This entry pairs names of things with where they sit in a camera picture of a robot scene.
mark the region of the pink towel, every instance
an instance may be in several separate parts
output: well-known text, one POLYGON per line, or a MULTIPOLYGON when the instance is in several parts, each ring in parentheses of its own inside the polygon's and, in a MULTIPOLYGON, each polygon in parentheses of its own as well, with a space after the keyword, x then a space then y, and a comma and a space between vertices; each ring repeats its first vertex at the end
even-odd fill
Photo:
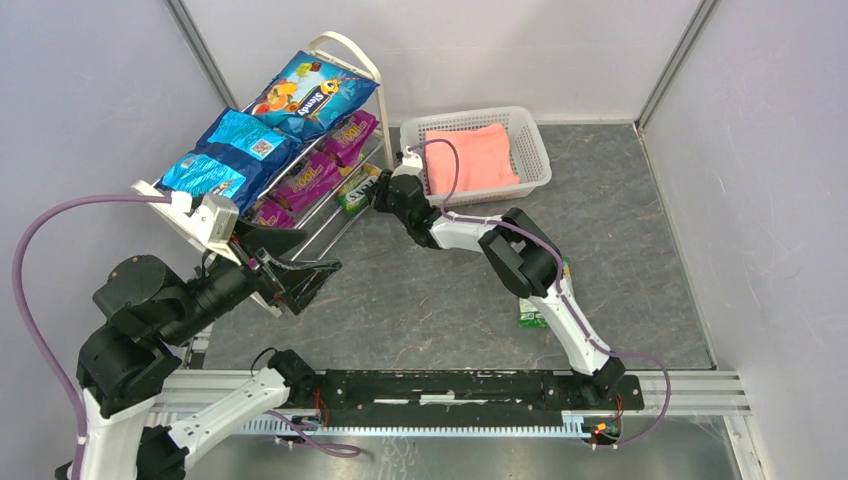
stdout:
MULTIPOLYGON (((505 187, 521 182, 509 164, 509 136, 500 123, 475 131, 430 130, 424 135, 425 140, 434 138, 450 141, 459 153, 457 192, 505 187)), ((430 194, 449 193, 456 168, 450 147, 443 142, 430 143, 424 147, 424 154, 430 194)))

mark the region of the green snack bag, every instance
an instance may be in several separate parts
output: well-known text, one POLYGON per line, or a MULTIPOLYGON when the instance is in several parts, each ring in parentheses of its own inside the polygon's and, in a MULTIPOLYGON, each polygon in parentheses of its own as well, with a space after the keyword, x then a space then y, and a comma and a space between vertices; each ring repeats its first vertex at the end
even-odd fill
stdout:
MULTIPOLYGON (((571 261, 562 257, 562 281, 570 295, 574 297, 574 285, 571 283, 571 261)), ((518 299, 518 326, 522 328, 548 328, 545 317, 530 303, 530 300, 518 299)))
POLYGON ((380 169, 365 162, 362 168, 345 179, 342 188, 336 194, 336 199, 338 199, 345 213, 353 217, 368 206, 365 191, 368 187, 377 183, 379 176, 380 169))

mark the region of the gray floor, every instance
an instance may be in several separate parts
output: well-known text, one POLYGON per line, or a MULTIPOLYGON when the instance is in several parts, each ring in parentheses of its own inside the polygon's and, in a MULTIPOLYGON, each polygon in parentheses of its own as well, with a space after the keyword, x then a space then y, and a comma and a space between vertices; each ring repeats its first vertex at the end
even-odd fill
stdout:
MULTIPOLYGON (((540 130, 553 169, 548 185, 523 199, 457 210, 524 209, 571 258, 577 301, 613 349, 652 352, 676 369, 709 368, 682 263, 632 128, 540 130)), ((330 256, 344 267, 301 316, 273 318, 243 302, 217 321, 204 368, 245 369, 267 346, 293 348, 316 369, 568 368, 552 332, 518 327, 517 300, 482 255, 422 249, 394 217, 369 211, 330 256)))
MULTIPOLYGON (((625 428, 650 421, 628 417, 625 428)), ((622 478, 628 480, 739 479, 721 417, 667 418, 644 441, 592 454, 579 440, 543 438, 321 437, 356 445, 354 459, 275 445, 267 437, 234 435, 188 474, 192 480, 622 478)))

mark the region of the white wall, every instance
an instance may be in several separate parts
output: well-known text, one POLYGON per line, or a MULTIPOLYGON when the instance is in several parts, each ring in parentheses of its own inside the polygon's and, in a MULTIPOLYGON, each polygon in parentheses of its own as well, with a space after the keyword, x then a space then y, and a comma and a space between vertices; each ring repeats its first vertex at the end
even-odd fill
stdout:
MULTIPOLYGON (((71 407, 30 341, 9 283, 18 237, 72 198, 130 193, 188 150, 221 104, 160 1, 0 5, 0 478, 53 478, 71 460, 71 407)), ((93 206, 48 223, 25 288, 66 371, 103 324, 91 294, 110 269, 153 253, 185 275, 197 254, 143 205, 93 206)))
POLYGON ((698 0, 187 0, 241 105, 325 30, 381 69, 389 117, 522 105, 632 120, 698 0))
POLYGON ((778 479, 844 478, 848 4, 722 2, 646 142, 778 479))

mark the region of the white plastic basket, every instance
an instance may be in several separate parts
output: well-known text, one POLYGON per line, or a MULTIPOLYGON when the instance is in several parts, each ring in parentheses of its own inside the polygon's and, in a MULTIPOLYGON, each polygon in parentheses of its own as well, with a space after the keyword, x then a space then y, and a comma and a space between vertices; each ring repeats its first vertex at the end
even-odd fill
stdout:
MULTIPOLYGON (((530 112, 522 107, 486 108, 466 112, 448 113, 409 119, 400 126, 401 148, 424 141, 428 130, 477 130, 500 123, 509 135, 509 159, 512 171, 521 179, 518 185, 485 190, 456 192, 447 206, 509 200, 526 197, 534 188, 551 180, 551 162, 539 135, 539 128, 530 112)), ((424 185, 430 191, 427 171, 423 172, 424 185)), ((433 206, 441 205, 447 195, 427 195, 433 206)))

